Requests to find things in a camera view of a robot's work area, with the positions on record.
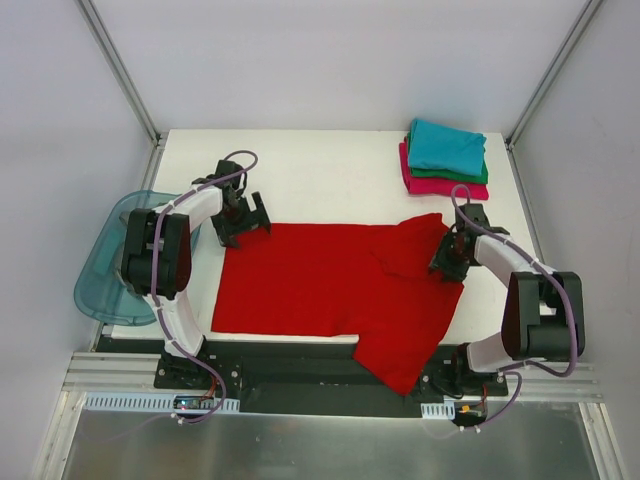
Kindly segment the red t shirt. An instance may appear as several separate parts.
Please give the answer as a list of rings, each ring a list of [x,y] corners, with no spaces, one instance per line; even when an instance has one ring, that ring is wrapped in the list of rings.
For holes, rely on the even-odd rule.
[[[277,223],[246,233],[225,253],[211,329],[355,335],[354,359],[406,396],[463,292],[428,270],[447,231],[430,213],[397,225]]]

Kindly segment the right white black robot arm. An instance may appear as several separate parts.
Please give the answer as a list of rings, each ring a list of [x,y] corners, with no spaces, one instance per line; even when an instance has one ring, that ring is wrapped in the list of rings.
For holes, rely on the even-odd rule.
[[[498,380],[526,366],[556,378],[573,374],[585,348],[581,278],[543,264],[492,226],[479,203],[455,204],[455,222],[429,265],[449,283],[461,284],[483,267],[506,288],[500,331],[459,345],[445,379],[454,395],[469,395],[486,379]]]

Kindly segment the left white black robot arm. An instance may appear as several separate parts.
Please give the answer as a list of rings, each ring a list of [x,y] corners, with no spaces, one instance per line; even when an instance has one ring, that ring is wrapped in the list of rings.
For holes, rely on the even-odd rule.
[[[164,336],[158,370],[171,386],[201,389],[208,382],[224,386],[208,362],[205,334],[197,325],[187,293],[192,274],[191,235],[210,222],[219,244],[237,248],[238,237],[257,229],[271,231],[259,192],[245,197],[248,173],[258,155],[236,150],[218,161],[214,173],[198,178],[189,189],[154,208],[129,213],[120,276],[152,309]]]

